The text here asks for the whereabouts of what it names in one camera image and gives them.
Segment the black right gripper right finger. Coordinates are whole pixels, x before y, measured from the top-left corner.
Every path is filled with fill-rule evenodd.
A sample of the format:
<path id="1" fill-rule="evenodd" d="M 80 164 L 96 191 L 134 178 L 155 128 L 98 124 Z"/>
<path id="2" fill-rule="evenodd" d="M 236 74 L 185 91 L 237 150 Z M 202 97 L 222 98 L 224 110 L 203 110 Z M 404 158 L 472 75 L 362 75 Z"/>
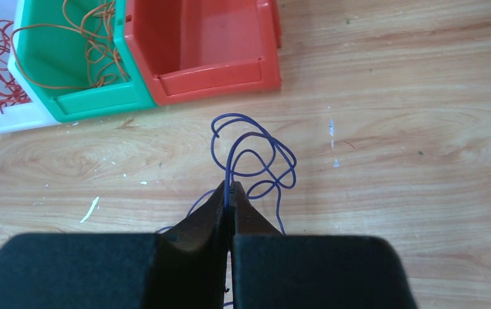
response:
<path id="1" fill-rule="evenodd" d="M 416 308 L 402 262 L 383 238 L 284 235 L 230 189 L 235 308 Z"/>

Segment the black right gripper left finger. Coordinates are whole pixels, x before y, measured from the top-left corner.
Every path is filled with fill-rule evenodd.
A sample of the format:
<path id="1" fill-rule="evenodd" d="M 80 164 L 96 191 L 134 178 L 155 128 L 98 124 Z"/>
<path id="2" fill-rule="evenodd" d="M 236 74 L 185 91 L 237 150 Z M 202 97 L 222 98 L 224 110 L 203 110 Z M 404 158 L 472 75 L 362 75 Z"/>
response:
<path id="1" fill-rule="evenodd" d="M 228 185 L 165 232 L 26 233 L 0 248 L 0 308 L 222 308 Z"/>

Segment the red plastic bin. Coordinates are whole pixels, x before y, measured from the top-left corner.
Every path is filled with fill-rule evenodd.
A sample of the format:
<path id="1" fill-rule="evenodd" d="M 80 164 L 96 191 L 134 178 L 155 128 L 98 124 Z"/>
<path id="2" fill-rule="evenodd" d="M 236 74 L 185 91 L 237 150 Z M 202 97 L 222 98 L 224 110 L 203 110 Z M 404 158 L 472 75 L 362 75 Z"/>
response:
<path id="1" fill-rule="evenodd" d="M 127 1 L 124 21 L 158 106 L 281 87 L 275 0 Z"/>

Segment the green plastic bin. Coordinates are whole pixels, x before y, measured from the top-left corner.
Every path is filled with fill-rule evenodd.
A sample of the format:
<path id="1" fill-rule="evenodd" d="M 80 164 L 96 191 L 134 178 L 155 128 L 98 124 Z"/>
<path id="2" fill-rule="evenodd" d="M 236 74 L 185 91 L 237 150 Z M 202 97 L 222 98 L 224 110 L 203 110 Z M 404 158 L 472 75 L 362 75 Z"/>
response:
<path id="1" fill-rule="evenodd" d="M 124 39 L 125 1 L 23 1 L 18 72 L 59 122 L 155 107 Z"/>

